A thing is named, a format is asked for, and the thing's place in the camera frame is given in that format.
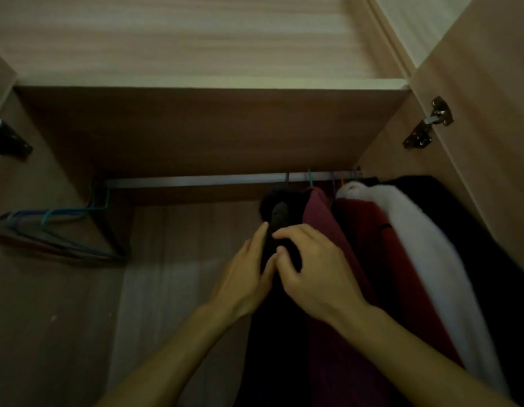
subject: person's right arm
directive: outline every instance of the person's right arm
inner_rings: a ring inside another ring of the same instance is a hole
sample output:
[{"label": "person's right arm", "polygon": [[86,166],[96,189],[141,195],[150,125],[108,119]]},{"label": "person's right arm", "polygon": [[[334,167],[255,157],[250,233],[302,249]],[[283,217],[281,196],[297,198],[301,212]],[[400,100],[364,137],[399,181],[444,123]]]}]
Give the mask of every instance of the person's right arm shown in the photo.
[{"label": "person's right arm", "polygon": [[277,268],[286,293],[312,317],[335,328],[417,407],[516,406],[401,327],[363,298],[343,252],[308,225],[283,228],[303,267],[284,247]]}]

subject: person's left hand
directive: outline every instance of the person's left hand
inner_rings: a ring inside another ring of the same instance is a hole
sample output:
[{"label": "person's left hand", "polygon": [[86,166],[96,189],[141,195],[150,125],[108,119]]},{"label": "person's left hand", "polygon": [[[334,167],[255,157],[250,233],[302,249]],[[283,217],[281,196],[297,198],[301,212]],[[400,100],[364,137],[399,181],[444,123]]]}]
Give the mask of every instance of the person's left hand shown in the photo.
[{"label": "person's left hand", "polygon": [[252,314],[269,294],[277,254],[267,261],[264,273],[260,275],[260,261],[268,224],[263,223],[235,257],[226,265],[224,274],[217,282],[211,295],[210,304],[229,312],[232,321]]}]

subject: white garment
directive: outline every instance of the white garment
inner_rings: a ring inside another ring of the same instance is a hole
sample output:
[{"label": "white garment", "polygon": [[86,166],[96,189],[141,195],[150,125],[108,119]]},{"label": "white garment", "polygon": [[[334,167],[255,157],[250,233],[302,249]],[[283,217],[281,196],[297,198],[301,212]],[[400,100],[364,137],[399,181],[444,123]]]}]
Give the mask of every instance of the white garment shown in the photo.
[{"label": "white garment", "polygon": [[341,187],[337,198],[373,201],[381,208],[411,259],[467,371],[500,394],[509,396],[494,342],[462,259],[441,229],[392,185],[367,187],[352,182]]}]

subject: red garment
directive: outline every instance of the red garment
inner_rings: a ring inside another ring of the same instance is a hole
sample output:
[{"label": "red garment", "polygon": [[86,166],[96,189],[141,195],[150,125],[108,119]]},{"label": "red garment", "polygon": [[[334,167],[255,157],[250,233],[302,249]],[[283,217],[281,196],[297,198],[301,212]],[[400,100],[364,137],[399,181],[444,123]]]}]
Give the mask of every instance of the red garment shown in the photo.
[{"label": "red garment", "polygon": [[[333,218],[322,190],[313,188],[305,208],[303,223],[319,230],[343,250],[362,294],[369,303],[377,305],[375,293],[347,238]],[[405,398],[382,373],[333,328],[309,317],[307,331],[313,407],[383,407],[407,404]]]},{"label": "red garment", "polygon": [[334,212],[380,307],[411,333],[463,367],[388,218],[369,201],[336,200]]}]

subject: person's right hand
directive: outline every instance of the person's right hand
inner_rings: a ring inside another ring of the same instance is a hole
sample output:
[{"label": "person's right hand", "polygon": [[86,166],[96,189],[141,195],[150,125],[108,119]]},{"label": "person's right hand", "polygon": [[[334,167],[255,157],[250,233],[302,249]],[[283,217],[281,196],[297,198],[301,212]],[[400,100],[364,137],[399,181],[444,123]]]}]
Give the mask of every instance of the person's right hand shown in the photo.
[{"label": "person's right hand", "polygon": [[365,317],[370,306],[339,247],[306,224],[282,228],[273,237],[290,239],[298,247],[301,273],[282,246],[277,248],[277,269],[286,294],[307,314],[334,327],[345,312],[355,319]]}]

